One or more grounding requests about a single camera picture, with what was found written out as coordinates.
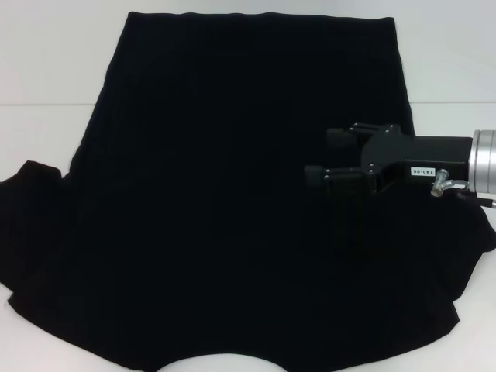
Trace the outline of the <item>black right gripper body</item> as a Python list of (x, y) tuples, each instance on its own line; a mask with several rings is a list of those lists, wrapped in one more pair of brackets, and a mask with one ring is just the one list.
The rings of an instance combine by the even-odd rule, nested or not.
[(376, 193), (397, 182), (430, 184), (432, 193), (469, 188), (473, 140), (456, 136), (408, 136), (391, 125), (361, 150), (364, 173), (376, 176)]

